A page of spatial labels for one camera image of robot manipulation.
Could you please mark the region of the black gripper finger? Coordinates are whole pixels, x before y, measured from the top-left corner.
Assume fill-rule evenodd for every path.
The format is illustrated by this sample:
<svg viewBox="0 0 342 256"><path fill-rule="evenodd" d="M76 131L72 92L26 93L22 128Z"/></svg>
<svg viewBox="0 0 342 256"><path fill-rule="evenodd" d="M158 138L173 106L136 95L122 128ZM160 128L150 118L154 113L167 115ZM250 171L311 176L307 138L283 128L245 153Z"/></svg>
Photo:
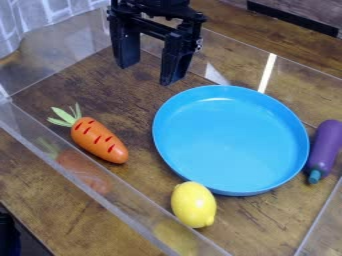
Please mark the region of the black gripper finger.
<svg viewBox="0 0 342 256"><path fill-rule="evenodd" d="M140 61L140 31L131 21L110 20L110 35L116 64L128 68Z"/></svg>
<svg viewBox="0 0 342 256"><path fill-rule="evenodd" d="M185 78L191 63L194 47L185 35L170 33L162 51L160 84L171 85Z"/></svg>

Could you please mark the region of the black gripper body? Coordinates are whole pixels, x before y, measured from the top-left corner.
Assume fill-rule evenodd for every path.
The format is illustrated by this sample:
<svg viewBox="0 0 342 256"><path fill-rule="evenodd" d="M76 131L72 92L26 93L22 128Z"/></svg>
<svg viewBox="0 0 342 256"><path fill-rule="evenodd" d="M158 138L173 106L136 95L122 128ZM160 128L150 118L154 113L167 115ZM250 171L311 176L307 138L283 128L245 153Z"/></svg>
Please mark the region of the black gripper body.
<svg viewBox="0 0 342 256"><path fill-rule="evenodd" d="M183 35L189 51L202 48L205 14L190 7L190 0L111 0L107 10L111 35L122 39L128 33L143 33L167 41Z"/></svg>

